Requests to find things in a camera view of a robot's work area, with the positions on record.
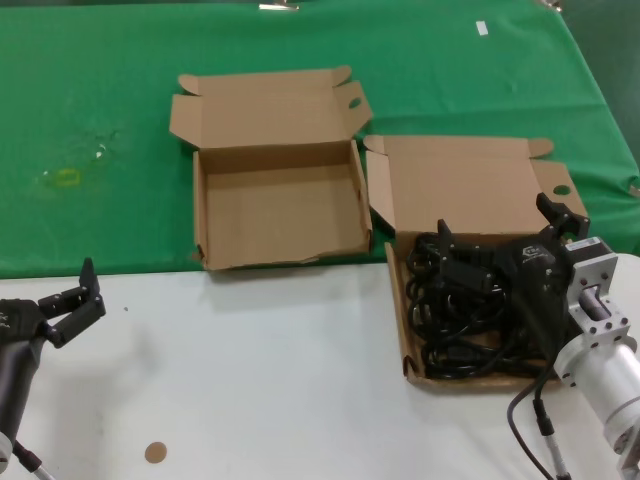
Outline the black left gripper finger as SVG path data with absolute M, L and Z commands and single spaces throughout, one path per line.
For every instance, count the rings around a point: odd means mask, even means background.
M 44 337 L 60 349 L 91 327 L 106 314 L 100 284 L 93 260 L 87 257 L 79 275 L 79 286 L 38 301 L 40 312 L 47 320 L 60 320 L 55 325 L 45 324 Z

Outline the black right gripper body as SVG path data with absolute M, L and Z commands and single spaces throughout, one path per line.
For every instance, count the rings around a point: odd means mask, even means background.
M 495 247 L 495 266 L 506 280 L 511 310 L 549 363 L 556 360 L 569 330 L 568 268 L 561 247 L 556 228 Z

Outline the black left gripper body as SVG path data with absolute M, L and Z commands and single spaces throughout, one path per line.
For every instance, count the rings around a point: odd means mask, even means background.
M 1 433 L 16 436 L 40 365 L 49 318 L 43 300 L 1 301 Z

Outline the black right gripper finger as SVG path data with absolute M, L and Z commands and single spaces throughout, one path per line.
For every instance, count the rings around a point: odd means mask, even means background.
M 572 235 L 576 241 L 587 238 L 589 219 L 574 213 L 564 203 L 553 202 L 545 193 L 539 193 L 536 207 L 548 222 L 539 232 L 541 238 L 550 241 L 561 241 L 566 235 Z
M 437 221 L 437 233 L 443 278 L 472 291 L 492 291 L 495 249 L 457 241 L 443 219 Z

